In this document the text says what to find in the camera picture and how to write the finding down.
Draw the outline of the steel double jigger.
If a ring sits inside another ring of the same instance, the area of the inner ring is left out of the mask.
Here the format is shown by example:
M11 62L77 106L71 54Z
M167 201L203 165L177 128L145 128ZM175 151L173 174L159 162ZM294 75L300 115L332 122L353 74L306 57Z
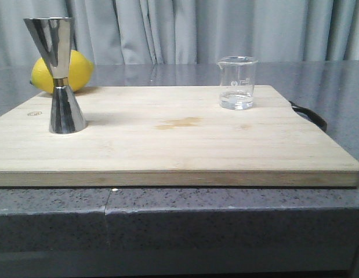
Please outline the steel double jigger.
M86 120L69 85L74 19L72 17L23 20L53 82L49 131L71 134L86 128Z

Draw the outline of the wooden cutting board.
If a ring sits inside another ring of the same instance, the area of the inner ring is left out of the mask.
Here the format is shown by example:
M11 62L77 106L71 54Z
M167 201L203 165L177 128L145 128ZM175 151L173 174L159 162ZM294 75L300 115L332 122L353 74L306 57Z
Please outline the wooden cutting board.
M359 162L271 86L251 109L220 87L87 87L86 129L53 134L51 97L0 116L0 186L357 186Z

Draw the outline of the yellow lemon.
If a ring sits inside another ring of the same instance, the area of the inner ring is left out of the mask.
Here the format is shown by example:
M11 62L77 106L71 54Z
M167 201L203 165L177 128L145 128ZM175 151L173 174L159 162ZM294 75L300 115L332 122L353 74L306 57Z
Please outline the yellow lemon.
M93 70L94 64L81 52L71 51L68 82L74 92L83 88L90 81ZM34 64L30 83L37 89L53 93L53 79L43 58L39 58Z

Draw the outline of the grey curtain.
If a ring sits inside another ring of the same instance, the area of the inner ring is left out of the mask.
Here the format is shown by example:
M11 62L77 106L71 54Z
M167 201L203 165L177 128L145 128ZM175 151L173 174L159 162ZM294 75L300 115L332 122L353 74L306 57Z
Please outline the grey curtain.
M66 16L97 65L359 60L359 1L0 1L0 67L38 58L25 18Z

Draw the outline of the glass beaker with clear liquid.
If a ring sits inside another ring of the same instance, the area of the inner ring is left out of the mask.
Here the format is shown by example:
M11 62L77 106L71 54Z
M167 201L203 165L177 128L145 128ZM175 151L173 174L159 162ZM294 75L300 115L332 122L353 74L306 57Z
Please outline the glass beaker with clear liquid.
M222 108L252 108L257 62L256 58L249 56L228 56L217 62L221 75L219 104Z

